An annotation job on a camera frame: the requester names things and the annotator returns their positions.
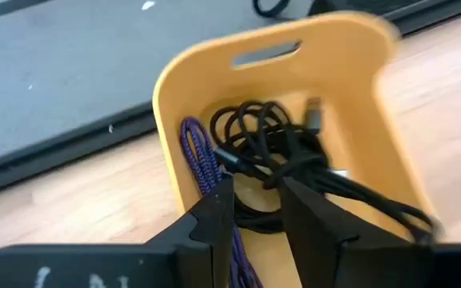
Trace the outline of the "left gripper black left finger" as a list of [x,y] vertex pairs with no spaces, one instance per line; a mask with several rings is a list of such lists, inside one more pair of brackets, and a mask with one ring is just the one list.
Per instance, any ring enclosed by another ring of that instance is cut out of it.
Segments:
[[224,178],[143,244],[0,248],[0,288],[226,288],[234,184]]

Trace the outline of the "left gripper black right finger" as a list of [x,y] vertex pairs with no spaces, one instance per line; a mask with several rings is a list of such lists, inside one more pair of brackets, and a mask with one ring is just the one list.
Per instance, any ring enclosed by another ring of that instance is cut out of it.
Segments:
[[461,243],[409,242],[293,178],[283,183],[283,226],[303,288],[461,288]]

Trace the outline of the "black cable silver plug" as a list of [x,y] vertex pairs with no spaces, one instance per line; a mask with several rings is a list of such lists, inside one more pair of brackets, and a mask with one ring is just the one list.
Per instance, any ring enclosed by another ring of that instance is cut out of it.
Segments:
[[372,189],[332,171],[321,154],[302,153],[284,163],[247,161],[237,158],[229,164],[232,171],[257,178],[265,190],[278,188],[283,179],[292,177],[319,194],[333,194],[366,203],[374,207],[411,234],[415,242],[430,244],[435,241],[436,224],[420,209],[391,200]]

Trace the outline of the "thin black cable grey plug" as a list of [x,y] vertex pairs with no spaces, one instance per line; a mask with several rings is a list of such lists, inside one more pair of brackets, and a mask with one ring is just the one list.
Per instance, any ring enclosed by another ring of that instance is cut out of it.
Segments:
[[322,124],[318,99],[307,104],[301,124],[291,121],[280,102],[251,100],[217,110],[209,127],[218,148],[237,158],[233,167],[270,190],[285,177],[312,181],[330,171],[318,139]]

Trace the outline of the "yellow plastic bin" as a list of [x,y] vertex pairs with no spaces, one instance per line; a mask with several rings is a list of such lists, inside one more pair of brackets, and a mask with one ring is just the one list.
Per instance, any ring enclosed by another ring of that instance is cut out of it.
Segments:
[[[336,174],[431,216],[401,151],[377,77],[397,33],[371,14],[334,12],[192,46],[155,84],[153,110],[171,181],[184,215],[224,179],[234,184],[226,288],[303,287],[283,226],[281,189],[231,170],[210,118],[245,101],[280,102],[296,124],[321,102],[318,139]],[[366,203],[321,194],[355,216],[409,242],[411,234]]]

